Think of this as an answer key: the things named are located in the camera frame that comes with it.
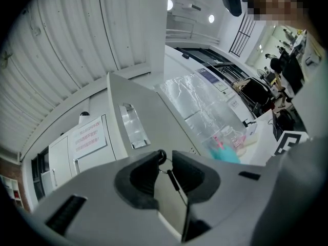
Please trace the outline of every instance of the ceiling light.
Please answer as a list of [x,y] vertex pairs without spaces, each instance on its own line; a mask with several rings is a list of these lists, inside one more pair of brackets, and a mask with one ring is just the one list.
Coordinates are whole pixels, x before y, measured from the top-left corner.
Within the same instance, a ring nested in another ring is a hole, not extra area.
[[213,23],[213,22],[214,22],[214,15],[211,14],[211,15],[209,16],[209,21],[210,21],[210,23]]
[[168,11],[170,11],[173,8],[173,2],[172,0],[168,0]]

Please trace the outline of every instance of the clear plastic sheet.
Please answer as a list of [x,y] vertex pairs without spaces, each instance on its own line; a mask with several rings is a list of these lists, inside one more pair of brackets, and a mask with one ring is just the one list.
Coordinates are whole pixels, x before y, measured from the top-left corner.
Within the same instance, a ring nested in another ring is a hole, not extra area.
[[206,147],[220,137],[225,126],[244,135],[246,128],[215,87],[198,75],[190,74],[167,80],[157,86],[172,102],[186,123]]

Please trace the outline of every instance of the corrugated wall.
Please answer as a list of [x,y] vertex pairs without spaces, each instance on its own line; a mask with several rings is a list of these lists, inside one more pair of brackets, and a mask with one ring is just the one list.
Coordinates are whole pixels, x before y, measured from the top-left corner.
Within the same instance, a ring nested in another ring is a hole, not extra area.
[[0,146],[19,152],[62,101],[146,62],[140,0],[32,0],[1,51]]

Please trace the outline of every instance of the white counter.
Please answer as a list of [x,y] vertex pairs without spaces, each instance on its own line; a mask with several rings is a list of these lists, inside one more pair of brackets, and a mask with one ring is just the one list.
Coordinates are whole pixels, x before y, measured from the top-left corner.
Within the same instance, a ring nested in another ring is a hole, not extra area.
[[257,122],[257,128],[254,133],[256,134],[257,141],[246,146],[246,152],[239,159],[242,164],[265,166],[266,162],[273,155],[277,143],[274,135],[275,129],[271,125],[273,124],[272,110],[268,110],[254,121]]

